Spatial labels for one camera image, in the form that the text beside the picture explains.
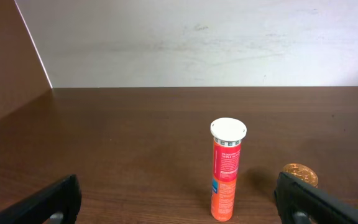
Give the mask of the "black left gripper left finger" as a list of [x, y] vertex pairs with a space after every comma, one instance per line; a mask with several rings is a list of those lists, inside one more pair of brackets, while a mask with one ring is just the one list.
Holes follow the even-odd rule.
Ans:
[[81, 208], [81, 190], [75, 174], [48, 185], [0, 211], [0, 224], [43, 223], [61, 213], [61, 223], [74, 224]]

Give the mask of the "orange tablet tube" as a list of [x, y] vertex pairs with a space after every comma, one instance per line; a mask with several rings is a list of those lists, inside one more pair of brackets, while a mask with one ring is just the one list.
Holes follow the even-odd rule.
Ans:
[[247, 128], [238, 119], [218, 118], [211, 123], [210, 131], [213, 136], [211, 214], [225, 222], [231, 219], [234, 210], [241, 144]]

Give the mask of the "gold lid small jar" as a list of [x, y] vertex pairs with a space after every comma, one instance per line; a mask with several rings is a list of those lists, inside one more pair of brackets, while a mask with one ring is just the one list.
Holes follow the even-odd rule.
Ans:
[[286, 164], [283, 167], [283, 171], [294, 175], [295, 177], [312, 185], [313, 187], [318, 187], [318, 176], [312, 169], [305, 165], [296, 163]]

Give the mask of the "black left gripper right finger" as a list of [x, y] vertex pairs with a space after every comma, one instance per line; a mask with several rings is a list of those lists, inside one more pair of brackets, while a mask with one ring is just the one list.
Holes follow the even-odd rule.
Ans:
[[280, 172], [274, 190], [282, 224], [358, 224], [358, 209], [288, 172]]

